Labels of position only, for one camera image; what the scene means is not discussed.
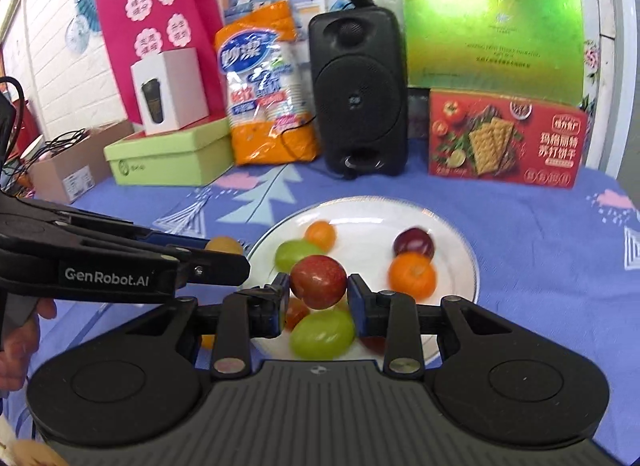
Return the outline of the person's left hand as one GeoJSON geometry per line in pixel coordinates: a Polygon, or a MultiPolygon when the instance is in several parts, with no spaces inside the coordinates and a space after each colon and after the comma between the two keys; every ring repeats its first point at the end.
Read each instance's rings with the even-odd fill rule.
{"type": "Polygon", "coordinates": [[[40,342],[40,319],[54,319],[56,305],[52,299],[40,299],[35,312],[29,319],[4,339],[1,351],[2,391],[20,390],[25,382],[32,355],[38,350],[40,342]]]}

